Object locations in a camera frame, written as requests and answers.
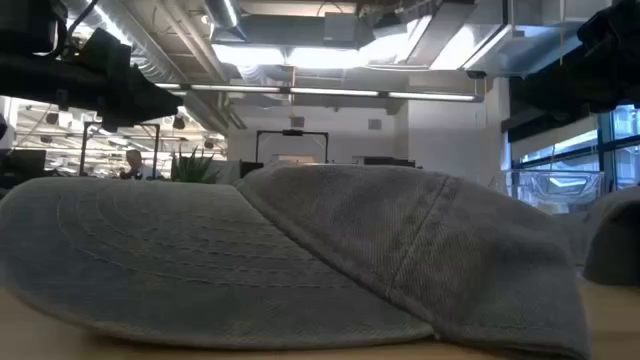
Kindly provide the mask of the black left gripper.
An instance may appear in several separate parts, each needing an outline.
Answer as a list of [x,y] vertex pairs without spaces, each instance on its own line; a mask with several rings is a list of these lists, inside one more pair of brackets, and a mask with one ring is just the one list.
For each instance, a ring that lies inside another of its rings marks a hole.
[[183,99],[150,82],[136,65],[130,68],[131,47],[103,29],[83,44],[71,38],[64,62],[72,67],[64,89],[64,106],[96,111],[110,122],[143,122],[173,116]]

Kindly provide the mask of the dark grey baseball cap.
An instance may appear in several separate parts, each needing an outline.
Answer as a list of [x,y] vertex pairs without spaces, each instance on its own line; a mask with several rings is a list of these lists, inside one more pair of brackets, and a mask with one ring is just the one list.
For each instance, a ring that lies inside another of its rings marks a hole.
[[587,210],[555,217],[586,280],[640,288],[640,186],[598,198]]

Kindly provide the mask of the person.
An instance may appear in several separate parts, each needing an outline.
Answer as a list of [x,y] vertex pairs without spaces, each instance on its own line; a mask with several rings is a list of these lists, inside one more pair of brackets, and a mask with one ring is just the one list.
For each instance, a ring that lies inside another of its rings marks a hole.
[[153,169],[144,164],[142,155],[138,150],[128,150],[125,154],[129,170],[122,170],[119,174],[121,179],[146,180],[153,175]]

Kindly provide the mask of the green potted plant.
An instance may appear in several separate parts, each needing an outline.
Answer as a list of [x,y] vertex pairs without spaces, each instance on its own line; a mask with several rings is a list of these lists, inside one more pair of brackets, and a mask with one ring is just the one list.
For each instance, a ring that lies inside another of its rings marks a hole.
[[170,179],[173,182],[215,184],[218,170],[210,169],[213,157],[206,157],[204,151],[197,155],[198,148],[194,148],[189,156],[183,156],[181,149],[172,153],[172,167]]

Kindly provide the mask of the dark computer monitor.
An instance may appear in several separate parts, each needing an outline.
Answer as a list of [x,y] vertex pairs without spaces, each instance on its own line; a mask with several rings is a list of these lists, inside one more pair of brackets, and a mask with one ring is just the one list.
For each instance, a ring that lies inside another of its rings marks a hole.
[[0,188],[45,176],[45,150],[0,150]]

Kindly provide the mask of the long white strip light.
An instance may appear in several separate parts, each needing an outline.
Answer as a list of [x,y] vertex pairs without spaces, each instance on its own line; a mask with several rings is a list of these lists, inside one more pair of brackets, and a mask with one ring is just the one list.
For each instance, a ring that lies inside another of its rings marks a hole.
[[220,85],[220,84],[188,84],[188,83],[156,83],[156,86],[172,92],[206,91],[230,92],[267,95],[314,95],[359,98],[384,98],[411,101],[449,101],[449,102],[478,102],[479,95],[452,93],[425,93],[380,90],[334,89],[296,86],[251,86],[251,85]]

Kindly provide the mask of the blue-grey denim baseball cap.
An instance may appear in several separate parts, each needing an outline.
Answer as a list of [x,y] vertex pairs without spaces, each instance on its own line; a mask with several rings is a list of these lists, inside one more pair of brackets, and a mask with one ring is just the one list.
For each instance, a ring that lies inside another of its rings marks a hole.
[[0,200],[0,267],[31,307],[141,342],[435,338],[523,360],[591,356],[556,221],[413,168],[277,165],[234,185],[37,178]]

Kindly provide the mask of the clear plastic bin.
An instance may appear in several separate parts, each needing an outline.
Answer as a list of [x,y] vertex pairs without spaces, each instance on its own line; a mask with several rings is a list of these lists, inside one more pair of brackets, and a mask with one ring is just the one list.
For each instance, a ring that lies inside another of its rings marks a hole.
[[586,211],[602,194],[604,174],[576,170],[505,170],[497,190],[545,213]]

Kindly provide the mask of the black frame stand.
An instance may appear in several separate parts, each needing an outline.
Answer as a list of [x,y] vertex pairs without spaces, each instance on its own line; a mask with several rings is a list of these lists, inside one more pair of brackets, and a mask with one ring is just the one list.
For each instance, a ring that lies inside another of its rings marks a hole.
[[277,134],[288,137],[303,137],[305,135],[310,136],[322,136],[325,140],[324,145],[324,163],[329,163],[329,140],[330,135],[328,132],[317,132],[317,131],[304,131],[299,129],[283,129],[283,130],[257,130],[255,137],[255,152],[254,152],[254,162],[259,162],[259,153],[260,153],[260,137],[263,134]]
[[89,128],[94,125],[105,126],[107,131],[110,133],[116,132],[120,127],[142,127],[142,128],[154,128],[155,134],[152,136],[154,140],[154,150],[153,150],[153,166],[152,166],[152,178],[156,178],[156,167],[158,162],[158,151],[160,145],[160,125],[159,124],[144,124],[144,123],[135,123],[135,122],[125,122],[124,120],[118,120],[116,122],[110,122],[104,120],[102,122],[90,121],[84,122],[83,124],[83,133],[82,133],[82,145],[81,145],[81,153],[80,153],[80,164],[79,164],[79,175],[83,176],[85,174],[85,157],[87,151],[87,142],[89,138]]

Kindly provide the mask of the silver spiral ventilation duct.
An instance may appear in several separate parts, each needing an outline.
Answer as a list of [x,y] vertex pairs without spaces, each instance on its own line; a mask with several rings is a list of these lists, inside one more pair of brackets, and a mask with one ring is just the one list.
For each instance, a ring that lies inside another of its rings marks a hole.
[[[154,83],[186,83],[186,75],[161,48],[160,44],[124,4],[124,0],[99,0],[94,9],[80,22],[77,33],[82,29],[91,31],[102,28],[118,38],[123,44],[131,45],[132,64],[136,64],[143,75]],[[222,97],[215,95],[208,99],[195,91],[175,91],[183,99],[186,111],[205,129],[225,135],[229,127],[237,128],[239,123],[229,109],[222,106]]]

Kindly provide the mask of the silver rectangular ventilation duct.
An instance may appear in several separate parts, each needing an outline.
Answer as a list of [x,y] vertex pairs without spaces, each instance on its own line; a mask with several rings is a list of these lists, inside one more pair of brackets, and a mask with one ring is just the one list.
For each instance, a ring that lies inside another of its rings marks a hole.
[[444,0],[432,34],[434,71],[536,72],[580,45],[578,28],[616,0]]

